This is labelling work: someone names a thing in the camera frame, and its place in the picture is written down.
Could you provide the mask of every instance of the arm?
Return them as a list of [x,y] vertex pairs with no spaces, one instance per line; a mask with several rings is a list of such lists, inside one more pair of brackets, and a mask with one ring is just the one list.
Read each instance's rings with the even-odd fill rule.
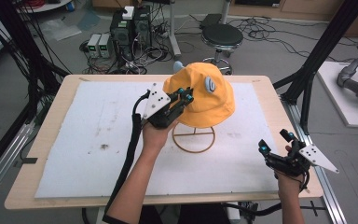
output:
[[282,223],[305,223],[298,199],[300,183],[303,181],[303,176],[289,177],[278,172],[275,172],[275,174],[278,177],[278,195],[282,203]]
[[157,130],[150,123],[146,123],[143,129],[144,147],[141,155],[109,207],[106,213],[108,216],[127,223],[139,222],[147,185],[157,156],[167,141],[168,132],[176,124],[177,121],[167,129]]

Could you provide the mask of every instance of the hat stand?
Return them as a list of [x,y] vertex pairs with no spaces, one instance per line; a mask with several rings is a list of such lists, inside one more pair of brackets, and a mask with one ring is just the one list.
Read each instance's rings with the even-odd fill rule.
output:
[[[211,131],[210,132],[207,132],[207,133],[197,133],[197,128],[193,128],[193,132],[192,133],[175,133],[175,130],[176,130],[176,127],[179,125],[180,123],[178,123],[177,125],[175,125],[175,127],[173,127],[172,129],[172,139],[173,139],[173,142],[180,148],[182,149],[183,151],[185,152],[189,152],[189,153],[201,153],[201,152],[204,152],[206,150],[208,150],[209,148],[211,148],[213,146],[213,143],[214,143],[214,139],[216,138],[216,134],[214,132],[214,129],[213,127],[210,127]],[[206,134],[211,134],[213,136],[213,139],[211,141],[211,144],[208,145],[206,148],[202,148],[200,150],[191,150],[189,148],[186,148],[184,147],[183,145],[179,144],[179,141],[178,141],[178,138],[179,137],[186,137],[186,136],[195,136],[195,135],[206,135]]]

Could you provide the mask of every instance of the white plastic bracket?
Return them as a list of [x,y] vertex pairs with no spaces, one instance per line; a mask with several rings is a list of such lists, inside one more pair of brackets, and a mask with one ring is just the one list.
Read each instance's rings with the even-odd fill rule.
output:
[[149,98],[146,103],[144,119],[150,118],[156,114],[162,107],[169,104],[171,98],[161,88],[158,87],[157,83],[153,83]]
[[301,148],[300,154],[312,163],[312,165],[322,166],[324,169],[339,174],[337,167],[329,159],[327,159],[322,151],[314,144]]

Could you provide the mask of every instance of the wooden table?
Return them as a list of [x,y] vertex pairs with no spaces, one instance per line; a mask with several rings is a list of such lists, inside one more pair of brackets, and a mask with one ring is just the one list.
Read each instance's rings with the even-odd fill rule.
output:
[[[36,164],[23,164],[10,193],[7,196],[7,209],[35,209],[59,207],[91,207],[105,206],[108,197],[98,198],[65,198],[65,199],[35,199],[34,195],[42,178],[49,151],[57,138],[59,129],[70,107],[78,85],[83,81],[129,81],[129,82],[163,82],[165,75],[145,76],[109,76],[109,75],[71,75],[65,78],[62,86],[40,128],[30,149],[28,158],[38,158]],[[264,111],[265,119],[270,128],[275,145],[281,155],[285,155],[286,141],[279,131],[286,129],[294,132],[294,128],[287,117],[280,99],[268,77],[264,76],[226,76],[229,82],[252,83],[259,103]],[[317,198],[323,195],[318,177],[310,169],[309,190],[300,194],[301,198]],[[170,203],[212,203],[236,202],[278,199],[277,193],[230,193],[230,194],[197,194],[197,195],[161,195],[146,196],[145,204]]]

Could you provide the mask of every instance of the black stool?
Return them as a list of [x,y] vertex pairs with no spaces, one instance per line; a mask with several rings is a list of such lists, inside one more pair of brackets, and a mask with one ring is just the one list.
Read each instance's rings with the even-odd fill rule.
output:
[[[216,65],[220,71],[227,70],[225,74],[232,75],[233,69],[228,61],[220,58],[223,50],[236,49],[243,40],[243,35],[237,28],[228,24],[214,24],[205,27],[202,30],[202,41],[210,47],[216,49],[214,58],[204,59],[203,62],[210,62]],[[220,63],[224,63],[225,67],[219,67]]]

